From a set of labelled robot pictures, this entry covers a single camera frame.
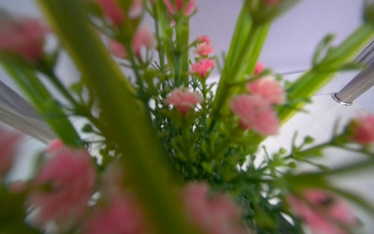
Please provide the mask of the pink flower pot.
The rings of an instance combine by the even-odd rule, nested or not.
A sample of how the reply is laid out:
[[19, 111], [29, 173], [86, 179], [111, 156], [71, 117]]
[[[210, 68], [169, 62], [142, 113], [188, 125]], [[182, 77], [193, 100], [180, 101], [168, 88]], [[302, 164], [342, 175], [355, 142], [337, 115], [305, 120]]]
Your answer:
[[244, 1], [222, 60], [189, 40], [196, 1], [39, 1], [46, 19], [1, 9], [1, 65], [57, 138], [27, 181], [5, 183], [18, 136], [1, 130], [1, 233], [357, 234], [328, 181], [374, 165], [374, 117], [260, 144], [311, 102], [374, 34], [374, 3], [343, 43], [318, 44], [295, 82], [263, 67], [271, 23], [295, 1]]

